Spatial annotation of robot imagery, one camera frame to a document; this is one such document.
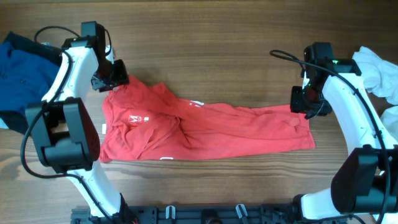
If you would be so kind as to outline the red FRAM t-shirt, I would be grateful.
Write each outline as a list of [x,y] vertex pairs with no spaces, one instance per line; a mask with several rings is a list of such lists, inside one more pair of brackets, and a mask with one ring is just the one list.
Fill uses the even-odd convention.
[[288,105],[206,104],[135,77],[103,101],[102,162],[206,160],[313,149],[309,122]]

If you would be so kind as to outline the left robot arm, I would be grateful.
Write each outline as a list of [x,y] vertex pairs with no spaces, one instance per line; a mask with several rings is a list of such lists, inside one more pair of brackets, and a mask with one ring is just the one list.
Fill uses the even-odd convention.
[[96,21],[82,23],[59,52],[62,64],[50,90],[25,111],[22,166],[40,179],[67,178],[75,185],[89,207],[73,212],[72,223],[137,223],[101,167],[100,139],[83,102],[89,87],[104,92],[128,84],[125,64]]

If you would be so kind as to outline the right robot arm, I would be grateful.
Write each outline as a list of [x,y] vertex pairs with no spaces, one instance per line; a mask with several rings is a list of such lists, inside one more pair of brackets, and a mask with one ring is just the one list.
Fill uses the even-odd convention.
[[294,198],[294,218],[304,223],[369,213],[397,223],[397,141],[373,108],[356,62],[335,58],[331,44],[315,42],[301,64],[304,81],[292,88],[290,110],[305,119],[334,113],[348,158],[329,188]]

